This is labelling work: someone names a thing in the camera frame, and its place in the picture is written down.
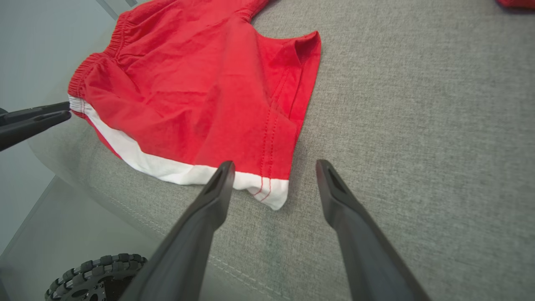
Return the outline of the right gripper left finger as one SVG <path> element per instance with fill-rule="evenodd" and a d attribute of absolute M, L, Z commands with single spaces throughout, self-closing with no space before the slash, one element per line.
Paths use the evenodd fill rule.
<path fill-rule="evenodd" d="M 214 233 L 225 222 L 235 178 L 220 164 L 199 195 L 126 288 L 122 301 L 197 301 Z"/>

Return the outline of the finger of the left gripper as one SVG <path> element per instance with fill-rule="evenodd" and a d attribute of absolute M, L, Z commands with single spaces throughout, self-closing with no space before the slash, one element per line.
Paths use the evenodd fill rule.
<path fill-rule="evenodd" d="M 59 111 L 1 126 L 0 150 L 4 151 L 17 145 L 18 143 L 46 131 L 48 128 L 69 120 L 69 118 L 71 118 L 71 113 L 69 111 Z"/>
<path fill-rule="evenodd" d="M 69 111 L 69 102 L 60 102 L 52 105 L 42 105 L 39 107 L 12 112 L 7 112 L 4 109 L 1 109 L 0 125 L 6 126 L 10 124 L 15 124 L 16 122 L 25 121 L 40 115 L 55 114 L 56 112 L 61 111 Z"/>

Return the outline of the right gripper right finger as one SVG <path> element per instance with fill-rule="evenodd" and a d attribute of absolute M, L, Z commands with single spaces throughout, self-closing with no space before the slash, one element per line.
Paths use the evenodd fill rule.
<path fill-rule="evenodd" d="M 316 162 L 324 217 L 338 236 L 354 301 L 428 301 L 430 297 L 364 206 L 327 160 Z"/>

